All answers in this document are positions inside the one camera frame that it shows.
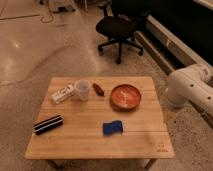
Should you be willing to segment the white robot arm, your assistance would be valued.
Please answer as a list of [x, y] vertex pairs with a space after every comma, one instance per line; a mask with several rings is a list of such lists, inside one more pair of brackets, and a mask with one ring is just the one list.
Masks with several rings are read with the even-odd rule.
[[210, 79], [211, 70], [201, 63], [173, 71], [165, 91], [169, 103], [182, 107], [191, 101], [213, 117], [213, 87], [208, 85]]

